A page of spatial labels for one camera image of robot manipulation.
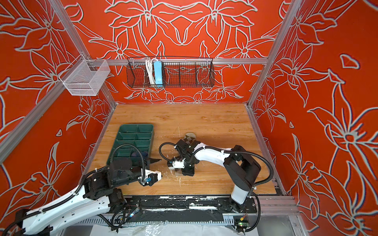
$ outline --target metal bar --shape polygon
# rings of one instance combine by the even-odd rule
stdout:
[[[251,125],[252,125],[252,129],[253,129],[253,132],[255,133],[256,135],[256,140],[257,140],[257,143],[259,144],[259,147],[261,149],[261,152],[262,152],[262,156],[269,161],[269,163],[272,165],[273,167],[273,171],[274,171],[274,174],[273,174],[273,178],[276,179],[277,181],[277,185],[278,187],[280,188],[281,192],[283,195],[288,195],[287,192],[285,191],[284,189],[284,186],[282,185],[282,181],[278,175],[278,172],[277,172],[277,169],[276,169],[276,166],[275,164],[273,163],[273,159],[272,157],[270,156],[270,153],[269,153],[269,149],[268,147],[266,146],[266,143],[264,141],[264,137],[262,136],[262,133],[261,133],[261,130],[260,130],[260,127],[259,125],[257,124],[257,120],[255,118],[255,115],[253,114],[253,111],[252,111],[252,108],[246,106],[246,109],[247,109],[247,114],[248,114],[248,117],[249,117],[249,120],[251,121]]]
[[[131,60],[132,62],[142,62],[145,63],[146,60],[143,59],[135,59]],[[204,59],[197,59],[197,58],[188,58],[188,59],[159,59],[161,62],[203,62]],[[99,66],[101,65],[100,61],[97,60],[89,60],[88,61],[92,66]],[[118,60],[118,59],[107,59],[106,62],[109,66],[126,66],[128,64],[128,60]],[[268,59],[266,57],[263,58],[214,58],[213,65],[242,65],[242,64],[266,64]]]
[[[12,153],[12,151],[38,122],[47,109],[60,96],[64,89],[65,87],[62,83],[59,82],[55,84],[55,86],[46,94],[46,96],[43,97],[41,101],[12,130],[12,132],[5,137],[5,139],[0,143],[0,164],[3,163]]]
[[[108,102],[109,102],[109,105],[112,107],[112,108],[115,108],[116,107],[116,102],[114,101],[114,98],[113,96],[110,94],[110,90],[108,89],[108,87],[106,86],[105,82],[102,84],[101,86],[101,91],[102,93],[104,94],[104,96],[107,98]]]
[[[258,195],[263,216],[292,216],[300,215],[293,196],[264,196]],[[229,216],[241,216],[245,213],[223,213]]]
[[[105,124],[104,124],[104,127],[103,127],[102,130],[101,130],[100,136],[98,136],[98,138],[97,138],[96,144],[94,145],[94,148],[93,148],[93,151],[92,151],[92,153],[91,153],[91,156],[89,157],[88,162],[87,162],[87,165],[85,166],[85,169],[84,169],[84,171],[83,171],[82,177],[83,177],[83,175],[87,174],[88,171],[89,171],[89,168],[90,168],[90,166],[91,166],[91,164],[92,164],[93,159],[95,158],[95,155],[96,155],[96,152],[97,152],[97,150],[98,150],[98,147],[100,146],[101,141],[102,141],[102,138],[103,138],[104,135],[105,135],[105,132],[106,132],[106,129],[108,128],[108,125],[109,125],[109,123],[110,123],[110,120],[112,119],[112,116],[113,116],[114,110],[115,110],[115,107],[112,107],[112,110],[110,111],[110,114],[109,114],[109,116],[108,116],[108,119],[106,120],[106,122],[105,122]]]
[[[304,227],[302,217],[300,215],[297,216],[289,216],[289,220],[291,223],[291,226],[294,230],[295,236],[308,236],[308,231]]]
[[[276,40],[273,43],[272,48],[270,49],[268,61],[264,66],[263,70],[260,73],[259,78],[257,79],[256,86],[253,89],[251,96],[248,99],[248,106],[252,106],[253,101],[257,98],[257,95],[260,91],[260,88],[269,73],[270,68],[273,66],[274,60],[278,54],[278,51],[281,47],[282,42],[284,41],[286,34],[290,28],[291,23],[297,13],[299,6],[301,5],[302,0],[293,0],[290,4],[289,10],[286,13],[285,18],[282,21],[282,25],[278,31]]]
[[[180,67],[180,65],[178,65],[178,84],[179,84],[179,86],[181,86],[181,72],[180,72],[180,69],[181,69],[181,67]]]
[[[75,29],[75,26],[73,25],[70,17],[68,16],[60,0],[49,0],[49,2],[55,14],[58,16],[60,22],[63,24],[65,30],[67,31],[78,52],[81,55],[83,55],[85,59],[91,59],[91,56],[87,48],[85,47],[83,40],[81,40],[78,32]]]

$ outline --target orange wall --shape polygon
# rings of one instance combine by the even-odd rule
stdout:
[[[305,0],[253,105],[311,235],[378,232],[376,1]]]
[[[1,1],[0,42],[1,142],[60,83],[57,76],[78,52],[44,0]],[[109,112],[102,92],[59,96],[0,165],[0,231],[20,208],[42,206],[76,186]]]
[[[0,42],[1,142],[79,54],[46,1],[1,1]]]
[[[95,59],[136,56],[268,56],[290,1],[62,0]],[[107,86],[119,103],[245,102],[262,65],[217,66],[212,89],[135,89],[113,66]]]

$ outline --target white cable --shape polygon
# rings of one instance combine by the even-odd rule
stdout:
[[[155,78],[152,75],[152,60],[151,59],[146,59],[146,70],[148,74],[148,78],[150,79],[150,84],[154,85],[155,84]]]

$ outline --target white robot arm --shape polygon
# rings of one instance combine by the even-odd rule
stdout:
[[[123,210],[128,205],[122,191],[116,187],[134,181],[152,186],[161,180],[159,171],[131,167],[131,160],[123,159],[89,172],[76,188],[60,198],[34,210],[19,210],[15,222],[2,235],[6,236],[16,224],[21,228],[16,235],[49,235],[89,217]],[[131,216],[139,210],[139,207],[134,208]]]
[[[180,156],[173,159],[165,158],[161,153],[161,148],[165,144],[173,145]],[[256,185],[266,183],[273,177],[273,169],[265,158],[255,153],[248,152],[239,145],[236,145],[234,148],[221,149],[206,146],[199,141],[187,144],[185,141],[179,140],[176,144],[163,143],[159,151],[161,156],[168,161],[168,168],[180,168],[182,169],[183,175],[193,176],[195,170],[194,165],[204,160],[225,167],[235,184],[231,199],[239,204],[240,207],[242,207],[246,197]],[[264,161],[268,166],[270,175],[265,180],[255,182],[261,170],[261,166],[252,156]]]

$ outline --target metal rail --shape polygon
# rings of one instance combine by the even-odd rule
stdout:
[[[67,73],[64,74],[63,79],[75,70],[78,63],[74,64]],[[65,87],[58,82],[55,86],[44,96],[41,101],[22,119],[22,121],[12,130],[12,132],[5,137],[0,143],[0,164],[12,153],[16,146],[32,129],[32,127],[39,121],[47,109],[55,102],[55,100],[64,91]]]
[[[100,66],[103,60],[87,60],[88,65],[91,66]],[[145,59],[134,59],[131,60],[133,62],[142,62],[144,63]],[[197,58],[187,58],[187,59],[159,59],[161,62],[203,62],[204,59],[197,59]],[[268,58],[214,58],[212,60],[213,65],[242,65],[242,64],[266,64]],[[120,59],[107,59],[106,62],[109,66],[126,66],[129,61],[128,60],[120,60]]]
[[[251,107],[253,101],[257,98],[257,95],[260,91],[260,88],[266,79],[270,68],[273,66],[274,60],[276,59],[276,56],[278,54],[279,49],[281,48],[281,44],[284,41],[286,34],[290,28],[291,23],[293,22],[293,19],[295,17],[296,12],[299,9],[299,6],[301,5],[302,0],[293,0],[290,3],[290,7],[288,12],[286,13],[285,18],[282,21],[282,25],[278,31],[277,37],[273,43],[272,48],[270,49],[269,55],[268,55],[268,61],[266,65],[264,66],[263,70],[260,73],[259,78],[257,79],[257,82],[255,84],[255,88],[253,89],[251,96],[248,99],[248,106]]]

